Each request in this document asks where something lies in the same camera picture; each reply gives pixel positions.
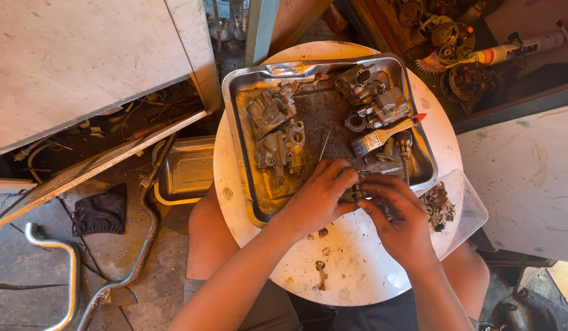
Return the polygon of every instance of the paint brush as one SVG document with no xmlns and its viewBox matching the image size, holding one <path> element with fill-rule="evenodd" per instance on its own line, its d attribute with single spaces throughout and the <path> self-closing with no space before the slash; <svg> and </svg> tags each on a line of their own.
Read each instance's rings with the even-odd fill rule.
<svg viewBox="0 0 568 331">
<path fill-rule="evenodd" d="M 425 116 L 427 116 L 427 114 L 417 114 L 405 118 L 391 127 L 380 128 L 364 135 L 362 138 L 352 140 L 349 144 L 354 150 L 354 155 L 356 157 L 362 157 L 368 154 L 368 152 L 381 147 L 391 135 L 412 128 L 413 125 L 421 122 Z"/>
</svg>

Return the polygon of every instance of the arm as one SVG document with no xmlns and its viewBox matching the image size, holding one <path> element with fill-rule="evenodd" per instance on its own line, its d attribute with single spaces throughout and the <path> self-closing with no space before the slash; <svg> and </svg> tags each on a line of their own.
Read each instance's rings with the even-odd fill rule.
<svg viewBox="0 0 568 331">
<path fill-rule="evenodd" d="M 345 168 L 351 163 L 344 159 L 320 162 L 282 211 L 188 300 L 168 330 L 236 330 L 284 254 L 301 238 L 357 209 L 338 204 L 358 182 L 358 173 Z"/>
<path fill-rule="evenodd" d="M 358 206 L 372 218 L 384 249 L 405 268 L 415 294 L 419 329 L 473 330 L 431 245 L 423 203 L 398 177 L 370 175 L 361 176 L 360 180 L 364 182 L 361 189 L 373 198 L 358 201 Z M 378 203 L 389 207 L 392 220 L 388 220 Z"/>
</svg>

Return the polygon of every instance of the person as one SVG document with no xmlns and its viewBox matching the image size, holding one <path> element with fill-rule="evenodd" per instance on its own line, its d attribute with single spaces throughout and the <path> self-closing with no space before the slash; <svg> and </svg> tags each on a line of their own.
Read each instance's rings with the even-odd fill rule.
<svg viewBox="0 0 568 331">
<path fill-rule="evenodd" d="M 339 202 L 357 183 L 370 199 Z M 379 203 L 389 207 L 390 221 Z M 168 330 L 302 330 L 286 291 L 268 277 L 296 242 L 358 208 L 368 213 L 412 289 L 375 305 L 341 307 L 330 330 L 474 330 L 488 288 L 484 261 L 460 245 L 440 262 L 425 206 L 404 181 L 358 175 L 342 158 L 319 162 L 286 206 L 241 249 L 211 187 L 190 215 L 185 305 Z"/>
</svg>

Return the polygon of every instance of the black shorts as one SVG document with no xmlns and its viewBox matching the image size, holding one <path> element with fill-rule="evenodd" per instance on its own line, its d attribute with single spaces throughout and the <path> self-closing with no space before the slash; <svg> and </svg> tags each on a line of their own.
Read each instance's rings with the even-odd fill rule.
<svg viewBox="0 0 568 331">
<path fill-rule="evenodd" d="M 186 279 L 184 303 L 199 290 L 204 282 L 204 280 Z M 470 320 L 475 329 L 478 329 L 478 322 L 474 319 Z M 297 331 L 302 330 L 302 325 L 286 290 L 268 280 L 239 330 Z M 413 291 L 408 290 L 397 297 L 374 305 L 342 307 L 329 330 L 417 331 Z"/>
</svg>

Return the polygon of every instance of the brush bristles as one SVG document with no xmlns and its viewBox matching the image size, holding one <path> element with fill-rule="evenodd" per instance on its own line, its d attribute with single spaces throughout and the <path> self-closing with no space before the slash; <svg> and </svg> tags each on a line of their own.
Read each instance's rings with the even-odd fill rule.
<svg viewBox="0 0 568 331">
<path fill-rule="evenodd" d="M 361 139 L 361 138 L 352 140 L 349 143 L 349 145 L 354 150 L 354 155 L 356 157 L 362 157 L 362 156 L 368 154 L 368 152 L 369 152 L 368 148 L 366 147 L 366 144 L 363 142 L 363 139 Z"/>
</svg>

